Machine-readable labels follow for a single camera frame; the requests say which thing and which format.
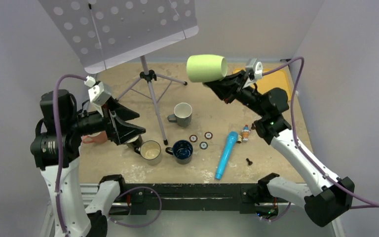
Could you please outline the light green ceramic mug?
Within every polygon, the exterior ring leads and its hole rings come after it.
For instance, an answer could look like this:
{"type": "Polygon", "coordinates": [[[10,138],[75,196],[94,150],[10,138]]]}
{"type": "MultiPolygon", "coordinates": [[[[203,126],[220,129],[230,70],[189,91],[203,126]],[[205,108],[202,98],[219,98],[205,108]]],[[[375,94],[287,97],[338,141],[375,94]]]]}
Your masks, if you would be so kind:
{"type": "Polygon", "coordinates": [[[191,82],[222,80],[227,75],[227,60],[220,55],[193,55],[187,59],[186,71],[191,82]]]}

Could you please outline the black ceramic mug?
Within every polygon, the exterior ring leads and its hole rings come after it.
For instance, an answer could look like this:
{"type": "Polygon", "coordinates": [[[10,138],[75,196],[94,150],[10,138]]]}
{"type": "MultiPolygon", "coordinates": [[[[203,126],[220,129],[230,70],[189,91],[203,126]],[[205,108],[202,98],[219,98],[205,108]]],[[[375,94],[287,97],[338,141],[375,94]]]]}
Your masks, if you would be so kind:
{"type": "Polygon", "coordinates": [[[127,145],[127,147],[129,147],[131,149],[136,149],[136,148],[141,147],[141,145],[143,144],[143,139],[142,139],[141,135],[138,135],[138,136],[130,139],[129,141],[127,141],[125,144],[127,145]]]}

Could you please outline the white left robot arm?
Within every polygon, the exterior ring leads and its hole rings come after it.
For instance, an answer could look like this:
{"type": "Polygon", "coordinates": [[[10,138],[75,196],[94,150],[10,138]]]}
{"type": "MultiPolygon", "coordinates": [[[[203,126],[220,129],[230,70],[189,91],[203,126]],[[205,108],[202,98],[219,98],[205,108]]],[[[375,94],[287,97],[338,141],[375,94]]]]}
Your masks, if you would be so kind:
{"type": "Polygon", "coordinates": [[[140,115],[110,97],[102,111],[78,111],[75,97],[65,89],[43,94],[43,118],[35,128],[30,151],[45,179],[55,215],[57,237],[104,237],[107,220],[102,208],[87,212],[83,205],[79,170],[79,147],[86,135],[105,132],[117,145],[145,133],[131,124],[140,115]]]}

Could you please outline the pink ceramic mug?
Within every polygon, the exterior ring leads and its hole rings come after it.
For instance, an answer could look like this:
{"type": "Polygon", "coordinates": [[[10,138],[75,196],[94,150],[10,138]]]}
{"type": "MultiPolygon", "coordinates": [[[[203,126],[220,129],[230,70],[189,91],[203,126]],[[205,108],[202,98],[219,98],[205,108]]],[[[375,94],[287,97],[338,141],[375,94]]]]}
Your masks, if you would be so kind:
{"type": "Polygon", "coordinates": [[[108,140],[108,137],[105,131],[85,135],[82,137],[82,143],[84,144],[91,144],[91,143],[103,144],[107,142],[107,140],[108,140]]]}

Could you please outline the cream ceramic mug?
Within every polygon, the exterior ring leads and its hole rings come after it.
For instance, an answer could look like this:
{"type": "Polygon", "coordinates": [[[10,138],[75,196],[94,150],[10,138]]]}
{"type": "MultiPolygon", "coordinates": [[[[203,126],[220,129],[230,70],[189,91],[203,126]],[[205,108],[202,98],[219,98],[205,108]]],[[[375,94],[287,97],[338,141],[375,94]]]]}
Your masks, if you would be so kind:
{"type": "Polygon", "coordinates": [[[162,161],[161,146],[153,140],[144,142],[136,147],[134,152],[139,154],[149,165],[157,165],[162,161]]]}

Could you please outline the dark blue ceramic mug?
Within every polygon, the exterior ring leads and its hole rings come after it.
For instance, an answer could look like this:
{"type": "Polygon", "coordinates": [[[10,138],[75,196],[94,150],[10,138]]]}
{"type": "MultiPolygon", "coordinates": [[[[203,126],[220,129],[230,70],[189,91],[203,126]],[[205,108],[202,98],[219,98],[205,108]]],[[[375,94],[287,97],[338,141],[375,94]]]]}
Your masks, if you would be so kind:
{"type": "Polygon", "coordinates": [[[172,155],[179,164],[188,164],[192,160],[193,146],[188,140],[179,140],[172,147],[166,147],[165,152],[172,155]]]}

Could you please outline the grey ceramic mug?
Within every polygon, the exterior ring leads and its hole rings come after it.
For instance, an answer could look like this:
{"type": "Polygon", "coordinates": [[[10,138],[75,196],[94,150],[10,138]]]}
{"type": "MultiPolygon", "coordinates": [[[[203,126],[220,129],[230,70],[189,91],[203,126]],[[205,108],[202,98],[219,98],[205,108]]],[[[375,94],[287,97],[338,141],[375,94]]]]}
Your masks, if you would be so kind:
{"type": "Polygon", "coordinates": [[[188,127],[191,122],[192,106],[182,102],[174,107],[174,113],[167,117],[169,122],[174,122],[180,127],[188,127]]]}

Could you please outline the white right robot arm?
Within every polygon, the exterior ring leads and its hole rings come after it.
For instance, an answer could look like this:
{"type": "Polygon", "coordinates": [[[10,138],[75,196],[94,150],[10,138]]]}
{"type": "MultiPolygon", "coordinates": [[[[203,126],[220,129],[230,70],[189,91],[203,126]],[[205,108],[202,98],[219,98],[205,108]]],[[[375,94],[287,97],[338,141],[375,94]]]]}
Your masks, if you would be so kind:
{"type": "Polygon", "coordinates": [[[314,224],[328,225],[351,209],[355,184],[349,177],[341,178],[327,168],[294,134],[293,126],[282,115],[289,109],[285,90],[277,87],[261,94],[251,86],[242,86],[247,79],[247,73],[241,71],[205,82],[204,86],[225,103],[237,100],[261,116],[253,123],[258,136],[281,153],[307,184],[302,186],[273,173],[258,181],[259,198],[283,198],[303,207],[314,224]]]}

